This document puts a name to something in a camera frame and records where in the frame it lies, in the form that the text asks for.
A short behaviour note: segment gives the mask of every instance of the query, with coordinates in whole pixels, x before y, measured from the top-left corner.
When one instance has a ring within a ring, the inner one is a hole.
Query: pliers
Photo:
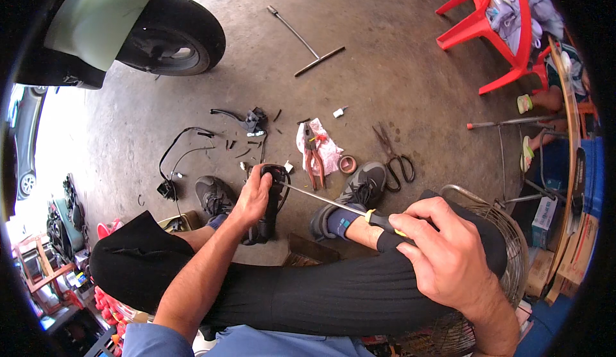
[[[319,156],[317,151],[317,138],[314,136],[312,129],[308,123],[304,123],[304,154],[305,154],[305,168],[308,171],[310,182],[312,183],[312,190],[317,190],[317,184],[314,181],[314,175],[312,175],[312,158],[317,162],[319,168],[319,176],[321,177],[321,187],[325,188],[325,174],[323,172],[323,159]]]

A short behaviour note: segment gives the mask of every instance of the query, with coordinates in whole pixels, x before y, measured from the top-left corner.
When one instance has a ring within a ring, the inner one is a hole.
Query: sock
[[[210,218],[208,221],[208,226],[214,230],[218,230],[222,222],[225,222],[225,219],[227,219],[227,216],[227,214],[220,214]]]
[[[347,206],[355,208],[359,211],[367,211],[366,208],[360,204],[348,204]],[[335,209],[327,218],[327,231],[335,234],[345,240],[348,240],[344,233],[350,226],[350,223],[357,219],[360,215],[345,210],[343,208]]]

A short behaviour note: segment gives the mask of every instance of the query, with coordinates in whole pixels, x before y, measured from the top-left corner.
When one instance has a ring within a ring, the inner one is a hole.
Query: screwdriver shaft
[[[294,189],[295,191],[299,191],[299,192],[301,192],[302,194],[310,195],[311,197],[314,197],[314,198],[317,198],[317,199],[322,200],[322,201],[324,201],[324,202],[327,202],[327,203],[329,203],[330,205],[338,206],[338,207],[340,207],[340,208],[343,208],[343,209],[345,209],[345,210],[349,210],[350,212],[355,213],[355,214],[358,214],[358,215],[361,215],[361,216],[366,216],[366,213],[365,213],[365,212],[363,212],[363,211],[359,211],[359,210],[356,210],[355,208],[352,208],[352,207],[349,207],[349,206],[346,206],[346,205],[343,205],[342,203],[338,203],[338,202],[336,202],[336,201],[334,201],[334,200],[327,199],[327,198],[324,198],[324,197],[320,197],[320,196],[318,196],[317,194],[313,194],[312,192],[308,192],[308,191],[302,190],[302,189],[300,189],[300,188],[297,188],[297,187],[295,187],[295,186],[292,186],[291,184],[287,184],[287,183],[282,182],[282,181],[279,181],[278,183],[280,183],[280,184],[282,184],[282,185],[284,185],[284,186],[288,187],[289,189]]]

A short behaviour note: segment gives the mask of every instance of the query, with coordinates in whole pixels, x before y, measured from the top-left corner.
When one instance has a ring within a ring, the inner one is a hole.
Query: mudguard
[[[150,0],[65,0],[44,45],[107,71]]]

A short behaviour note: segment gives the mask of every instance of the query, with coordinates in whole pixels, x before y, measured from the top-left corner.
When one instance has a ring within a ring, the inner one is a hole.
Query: motorcycle
[[[155,75],[189,76],[222,59],[218,20],[192,0],[57,0],[16,82],[102,87],[113,60]]]

